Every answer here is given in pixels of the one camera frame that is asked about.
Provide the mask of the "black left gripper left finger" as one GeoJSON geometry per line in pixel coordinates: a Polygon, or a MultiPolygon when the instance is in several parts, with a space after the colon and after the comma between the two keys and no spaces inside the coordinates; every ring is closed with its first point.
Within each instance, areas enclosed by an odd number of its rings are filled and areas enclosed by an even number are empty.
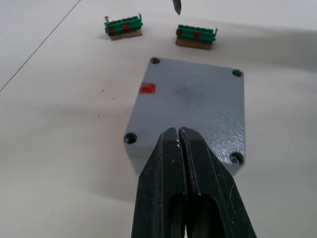
{"type": "Polygon", "coordinates": [[[175,128],[163,132],[139,179],[131,236],[185,236],[186,175],[175,128]]]}

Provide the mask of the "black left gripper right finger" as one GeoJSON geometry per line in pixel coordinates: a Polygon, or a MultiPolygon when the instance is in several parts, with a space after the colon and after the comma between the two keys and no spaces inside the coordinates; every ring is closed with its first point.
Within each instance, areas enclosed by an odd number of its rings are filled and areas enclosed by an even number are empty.
{"type": "Polygon", "coordinates": [[[232,175],[196,131],[179,129],[188,187],[187,236],[254,238],[232,175]]]}

